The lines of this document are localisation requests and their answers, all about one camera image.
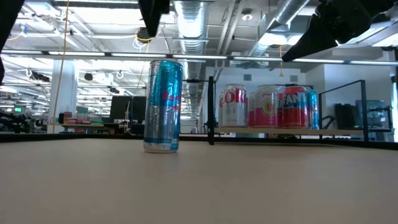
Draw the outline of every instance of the shelf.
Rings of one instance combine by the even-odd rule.
[[[312,130],[312,129],[284,129],[284,128],[215,128],[216,133],[241,134],[325,134],[325,135],[363,135],[363,130]]]

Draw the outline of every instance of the white column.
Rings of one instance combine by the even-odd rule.
[[[54,60],[51,80],[51,97],[49,109],[49,121],[53,121],[53,114],[55,109],[55,97],[57,96],[58,81],[60,79],[61,60]],[[72,112],[73,117],[76,116],[77,103],[77,85],[79,79],[79,69],[76,68],[75,62],[72,60],[65,60],[63,62],[62,79],[58,93],[57,109],[55,117],[58,118],[60,113]],[[64,130],[61,126],[55,127],[55,133]],[[48,125],[47,133],[52,132],[52,125]]]

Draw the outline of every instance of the silver blue can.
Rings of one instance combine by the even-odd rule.
[[[315,90],[306,91],[307,96],[307,110],[308,110],[308,128],[319,129],[318,116],[318,94]]]
[[[146,152],[171,153],[178,149],[183,67],[178,62],[150,63],[144,131]]]

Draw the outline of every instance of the ductwork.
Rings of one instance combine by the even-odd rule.
[[[183,38],[204,38],[206,29],[206,4],[199,1],[175,1],[175,10],[177,12],[178,33]],[[200,40],[184,40],[180,41],[181,50],[184,54],[204,54],[205,43]],[[201,63],[185,62],[185,78],[203,80],[205,77],[201,75]],[[190,108],[192,116],[199,115],[199,105],[201,100],[201,92],[203,85],[197,88],[198,84],[187,84],[187,91],[183,92],[185,96],[189,96]]]
[[[259,26],[259,40],[261,40],[264,35],[267,34],[267,31],[292,22],[297,14],[309,2],[310,0],[280,0],[277,10],[271,12],[273,18],[263,18],[262,24],[260,24]],[[256,44],[254,44],[253,48],[246,55],[260,57],[266,52],[268,47],[269,45],[262,44],[261,41],[257,41]]]

